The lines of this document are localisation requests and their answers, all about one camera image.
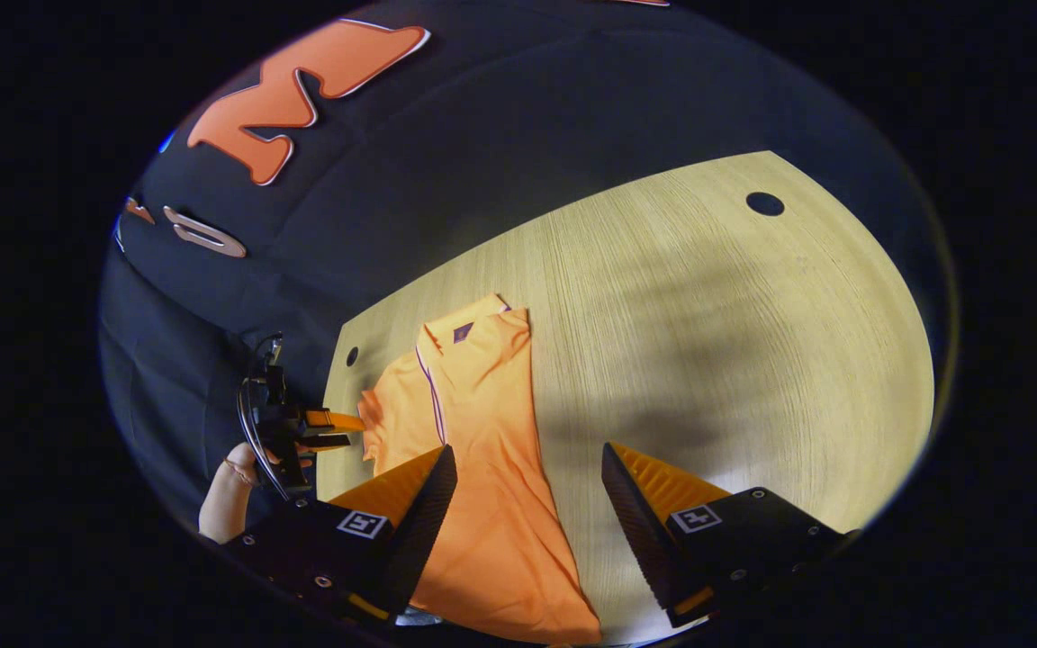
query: black cloth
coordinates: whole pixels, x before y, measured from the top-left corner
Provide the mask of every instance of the black cloth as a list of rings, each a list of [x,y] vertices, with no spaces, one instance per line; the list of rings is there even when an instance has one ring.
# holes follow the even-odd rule
[[[775,151],[842,201],[904,276],[943,376],[950,306],[930,205],[867,119],[780,58],[676,5],[402,0],[349,17],[431,40],[349,97],[321,98],[302,75],[319,119],[255,129],[296,145],[264,188],[186,145],[206,106],[258,83],[258,65],[244,69],[133,186],[157,223],[119,217],[100,312],[107,393],[191,529],[242,439],[244,349],[282,331],[291,398],[320,402],[338,329],[380,299],[553,208],[699,161]],[[164,205],[247,257],[183,242]],[[252,497],[251,519],[272,502]]]

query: person's arm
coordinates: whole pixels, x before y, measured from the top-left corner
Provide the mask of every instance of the person's arm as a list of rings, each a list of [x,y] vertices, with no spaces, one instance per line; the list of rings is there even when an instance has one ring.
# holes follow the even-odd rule
[[[299,451],[305,452],[305,448],[300,447]],[[271,463],[279,462],[271,451],[268,455]],[[300,463],[302,468],[307,468],[311,460],[303,459]],[[249,443],[244,442],[231,450],[215,471],[206,500],[202,501],[202,508],[198,511],[198,533],[225,544],[247,530],[247,501],[250,500],[250,489],[256,484],[255,452]]]

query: black background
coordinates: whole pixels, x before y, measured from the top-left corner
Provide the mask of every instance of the black background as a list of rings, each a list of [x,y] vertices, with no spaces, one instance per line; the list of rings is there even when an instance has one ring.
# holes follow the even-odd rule
[[[929,190],[963,295],[952,410],[843,561],[705,645],[1037,645],[1037,4],[717,3],[835,89]],[[162,512],[99,382],[103,249],[190,108],[358,3],[0,5],[0,638],[348,644]]]

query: wooden table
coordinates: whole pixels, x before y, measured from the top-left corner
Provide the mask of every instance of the wooden table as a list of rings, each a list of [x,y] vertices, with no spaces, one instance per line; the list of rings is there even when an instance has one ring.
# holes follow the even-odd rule
[[[754,192],[786,209],[757,214]],[[342,328],[324,404],[357,414],[423,321],[493,291],[530,308],[543,469],[605,644],[679,631],[606,497],[607,440],[732,492],[765,485],[846,532],[884,508],[930,431],[931,354],[904,280],[775,153],[606,190],[428,272]],[[319,500],[370,479],[355,442],[317,458]]]

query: orange shirt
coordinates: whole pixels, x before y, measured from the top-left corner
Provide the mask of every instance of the orange shirt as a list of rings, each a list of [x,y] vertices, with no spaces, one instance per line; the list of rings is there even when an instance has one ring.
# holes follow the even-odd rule
[[[413,605],[506,639],[600,639],[542,476],[527,309],[493,294],[427,321],[358,413],[375,475],[444,443],[455,451],[458,485]]]

